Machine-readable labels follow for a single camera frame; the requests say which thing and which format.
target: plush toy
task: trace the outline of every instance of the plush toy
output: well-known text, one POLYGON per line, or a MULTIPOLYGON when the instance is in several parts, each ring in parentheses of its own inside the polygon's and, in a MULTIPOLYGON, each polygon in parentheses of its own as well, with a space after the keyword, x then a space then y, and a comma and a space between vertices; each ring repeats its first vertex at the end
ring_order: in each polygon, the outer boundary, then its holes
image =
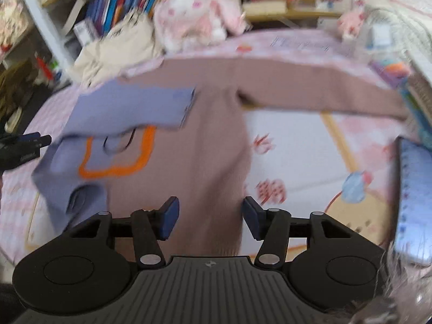
POLYGON ((161 0, 155 7, 155 32, 170 53, 221 43, 227 30, 240 35, 246 22, 233 0, 161 0))
POLYGON ((364 12, 360 9, 344 13, 337 22, 338 33, 344 40, 355 39, 362 29, 364 20, 364 12))

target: smartphone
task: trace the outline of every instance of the smartphone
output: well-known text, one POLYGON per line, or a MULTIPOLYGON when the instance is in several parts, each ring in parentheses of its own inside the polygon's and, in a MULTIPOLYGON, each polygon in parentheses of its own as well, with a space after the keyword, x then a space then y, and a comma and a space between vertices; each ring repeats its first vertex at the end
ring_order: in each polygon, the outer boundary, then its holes
POLYGON ((394 249, 408 261, 432 264, 432 151, 399 137, 399 212, 394 249))

